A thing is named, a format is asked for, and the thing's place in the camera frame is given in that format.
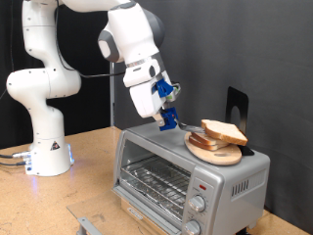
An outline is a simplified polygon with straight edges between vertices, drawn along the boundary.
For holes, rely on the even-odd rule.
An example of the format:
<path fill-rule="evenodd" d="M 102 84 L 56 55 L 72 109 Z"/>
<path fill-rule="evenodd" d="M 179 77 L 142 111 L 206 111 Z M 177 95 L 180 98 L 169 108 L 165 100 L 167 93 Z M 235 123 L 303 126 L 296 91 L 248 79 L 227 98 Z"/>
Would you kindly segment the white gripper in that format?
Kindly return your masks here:
<path fill-rule="evenodd" d="M 142 118 L 153 117 L 158 126 L 165 126 L 161 108 L 169 109 L 178 92 L 171 83 L 166 70 L 156 59 L 126 69 L 123 78 L 138 114 Z"/>

